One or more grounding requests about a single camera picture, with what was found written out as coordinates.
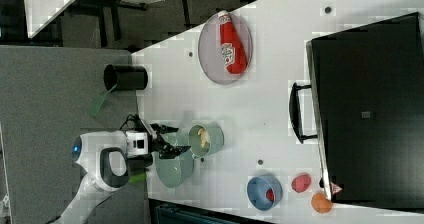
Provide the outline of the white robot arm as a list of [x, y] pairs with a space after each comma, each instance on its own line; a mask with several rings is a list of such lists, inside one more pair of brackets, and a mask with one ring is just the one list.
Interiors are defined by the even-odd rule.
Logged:
[[46, 224], [84, 224], [95, 208], [123, 188], [130, 179], [130, 161], [156, 152], [161, 159], [174, 159], [189, 146], [175, 146], [161, 134], [178, 128], [161, 126], [135, 130], [99, 131], [81, 134], [72, 147], [72, 159], [85, 174], [65, 210]]

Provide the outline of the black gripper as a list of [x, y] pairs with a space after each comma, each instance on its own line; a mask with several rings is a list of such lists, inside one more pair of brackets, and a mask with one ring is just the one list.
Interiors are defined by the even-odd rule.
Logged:
[[149, 152], [157, 153], [160, 159], [174, 159], [187, 152], [190, 146], [169, 145], [164, 147], [164, 139], [161, 134], [176, 133], [177, 131], [177, 127], [159, 125], [157, 123], [152, 124], [151, 129], [148, 131]]

